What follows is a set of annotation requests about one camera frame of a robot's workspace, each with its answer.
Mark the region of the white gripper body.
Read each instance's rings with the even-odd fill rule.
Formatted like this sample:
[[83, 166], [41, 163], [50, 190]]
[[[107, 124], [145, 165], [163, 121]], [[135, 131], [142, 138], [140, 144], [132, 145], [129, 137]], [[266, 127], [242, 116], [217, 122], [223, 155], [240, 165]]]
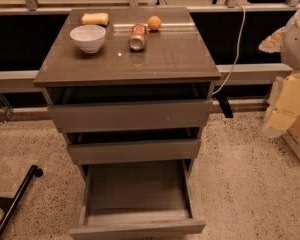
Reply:
[[285, 28], [281, 27], [269, 35], [265, 40], [259, 45], [259, 50], [266, 53], [276, 53], [280, 51], [282, 36], [284, 34]]

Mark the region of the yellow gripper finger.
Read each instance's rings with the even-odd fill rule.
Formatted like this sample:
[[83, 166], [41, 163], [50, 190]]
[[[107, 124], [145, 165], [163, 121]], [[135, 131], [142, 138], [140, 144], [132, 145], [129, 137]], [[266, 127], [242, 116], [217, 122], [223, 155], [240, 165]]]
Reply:
[[262, 132], [269, 138], [283, 135], [300, 115], [300, 71], [277, 77], [267, 100]]

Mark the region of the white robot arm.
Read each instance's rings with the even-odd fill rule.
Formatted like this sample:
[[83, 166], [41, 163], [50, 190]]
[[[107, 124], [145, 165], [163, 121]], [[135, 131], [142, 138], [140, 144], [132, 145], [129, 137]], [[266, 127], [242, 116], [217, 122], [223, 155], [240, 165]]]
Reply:
[[277, 77], [268, 99], [263, 133], [269, 138], [283, 135], [300, 115], [300, 8], [286, 25], [259, 45], [266, 53], [279, 52], [281, 62], [292, 69], [286, 78]]

